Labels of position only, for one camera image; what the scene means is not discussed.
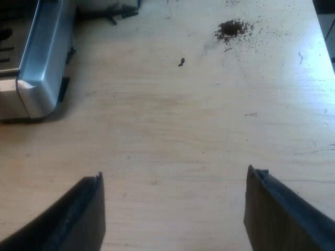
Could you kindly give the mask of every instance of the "stainless steel appliance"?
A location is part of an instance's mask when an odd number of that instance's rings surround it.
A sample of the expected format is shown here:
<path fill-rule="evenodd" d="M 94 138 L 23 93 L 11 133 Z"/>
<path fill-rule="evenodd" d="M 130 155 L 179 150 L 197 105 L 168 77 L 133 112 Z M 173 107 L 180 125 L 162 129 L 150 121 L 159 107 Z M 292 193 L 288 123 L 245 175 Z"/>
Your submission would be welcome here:
<path fill-rule="evenodd" d="M 75 11 L 75 0 L 0 1 L 0 120 L 54 110 Z"/>

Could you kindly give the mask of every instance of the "debris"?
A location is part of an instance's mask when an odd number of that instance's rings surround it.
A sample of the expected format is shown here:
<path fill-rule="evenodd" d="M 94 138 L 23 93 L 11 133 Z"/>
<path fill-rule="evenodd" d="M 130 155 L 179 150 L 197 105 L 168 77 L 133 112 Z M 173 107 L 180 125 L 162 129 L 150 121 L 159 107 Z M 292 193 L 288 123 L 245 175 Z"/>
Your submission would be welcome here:
<path fill-rule="evenodd" d="M 178 66 L 183 66 L 184 63 L 185 63 L 185 59 L 182 58 L 182 60 L 181 60 L 181 62 L 180 62 L 180 64 Z"/>
<path fill-rule="evenodd" d="M 299 56 L 300 56 L 300 58 L 301 58 L 301 60 L 300 60 L 300 64 L 302 64 L 302 61 L 303 61 L 304 57 L 300 54 L 300 52 L 299 52 Z"/>

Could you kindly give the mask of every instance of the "black cable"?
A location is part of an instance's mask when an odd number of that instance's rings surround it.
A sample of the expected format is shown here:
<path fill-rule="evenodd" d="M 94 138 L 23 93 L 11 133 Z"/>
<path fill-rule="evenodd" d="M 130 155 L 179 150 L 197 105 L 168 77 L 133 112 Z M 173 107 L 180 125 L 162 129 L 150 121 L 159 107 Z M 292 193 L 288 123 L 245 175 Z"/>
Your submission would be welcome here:
<path fill-rule="evenodd" d="M 332 23 L 332 25 L 330 26 L 330 29 L 329 29 L 329 31 L 328 31 L 328 33 L 327 33 L 327 35 L 326 35 L 325 41 L 327 40 L 327 38 L 328 38 L 328 36 L 329 36 L 329 34 L 330 34 L 330 32 L 331 32 L 331 29 L 333 28 L 334 24 L 335 24 L 335 18 L 334 18 L 333 23 Z"/>

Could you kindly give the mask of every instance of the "light wood surface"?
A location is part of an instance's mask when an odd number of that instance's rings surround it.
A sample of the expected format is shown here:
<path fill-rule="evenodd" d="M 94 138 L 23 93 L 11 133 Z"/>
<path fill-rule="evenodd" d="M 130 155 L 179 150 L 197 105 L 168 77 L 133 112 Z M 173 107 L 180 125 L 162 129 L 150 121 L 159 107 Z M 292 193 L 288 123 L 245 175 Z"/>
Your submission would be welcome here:
<path fill-rule="evenodd" d="M 254 23 L 249 42 L 216 41 L 231 18 Z M 312 1 L 143 0 L 75 38 L 57 111 L 0 125 L 0 239 L 98 171 L 102 250 L 251 250 L 249 164 L 335 219 L 335 76 Z"/>

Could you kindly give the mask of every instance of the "pile of coffee grounds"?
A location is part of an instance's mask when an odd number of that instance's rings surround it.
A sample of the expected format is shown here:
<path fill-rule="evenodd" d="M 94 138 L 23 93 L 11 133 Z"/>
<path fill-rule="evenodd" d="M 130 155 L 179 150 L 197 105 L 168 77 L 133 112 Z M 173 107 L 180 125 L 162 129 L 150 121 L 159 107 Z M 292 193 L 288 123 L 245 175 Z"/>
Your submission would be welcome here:
<path fill-rule="evenodd" d="M 248 23 L 234 19 L 223 22 L 218 27 L 219 30 L 215 32 L 215 36 L 218 40 L 223 40 L 225 43 L 248 31 Z"/>

